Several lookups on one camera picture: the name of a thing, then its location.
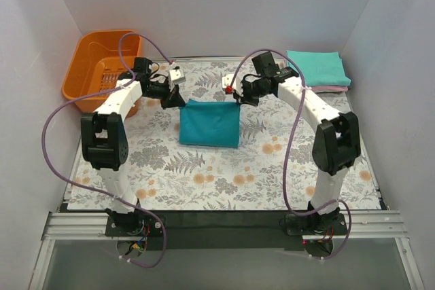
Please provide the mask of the teal t shirt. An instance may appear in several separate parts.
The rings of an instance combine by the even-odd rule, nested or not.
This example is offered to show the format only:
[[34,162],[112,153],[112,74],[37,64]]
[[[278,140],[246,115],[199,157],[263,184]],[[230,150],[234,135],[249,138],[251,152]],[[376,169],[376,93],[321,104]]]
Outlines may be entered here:
[[179,109],[179,142],[182,145],[237,148],[240,112],[241,108],[235,102],[191,99]]

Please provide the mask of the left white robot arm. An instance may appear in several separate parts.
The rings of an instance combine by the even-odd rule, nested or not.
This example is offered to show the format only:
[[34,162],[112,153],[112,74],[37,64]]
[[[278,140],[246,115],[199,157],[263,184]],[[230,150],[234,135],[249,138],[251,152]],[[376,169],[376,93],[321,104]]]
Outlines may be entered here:
[[129,152],[124,121],[141,97],[159,100],[163,109],[186,105],[179,93],[179,85],[186,77],[179,66],[172,62],[168,74],[158,81],[162,75],[153,72],[152,65],[151,60],[136,57],[133,68],[117,76],[119,90],[80,120],[83,159],[97,171],[116,202],[105,212],[115,228],[131,236],[142,233],[145,215],[135,208],[137,197],[123,171]]

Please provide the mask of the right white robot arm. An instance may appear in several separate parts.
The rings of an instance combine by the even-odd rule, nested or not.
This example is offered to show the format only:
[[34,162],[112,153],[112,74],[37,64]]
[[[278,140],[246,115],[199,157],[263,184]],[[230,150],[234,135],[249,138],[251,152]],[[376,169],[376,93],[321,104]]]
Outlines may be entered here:
[[361,154],[358,117],[342,113],[322,100],[310,87],[300,67],[289,59],[280,67],[274,59],[278,52],[259,49],[248,55],[255,72],[253,81],[237,72],[222,78],[222,88],[240,105],[257,106],[269,94],[296,110],[296,119],[304,119],[315,133],[313,161],[318,168],[315,193],[305,211],[288,208],[284,226],[290,235],[333,235],[339,224],[346,232],[351,222],[345,221],[340,207],[343,181],[349,168]]

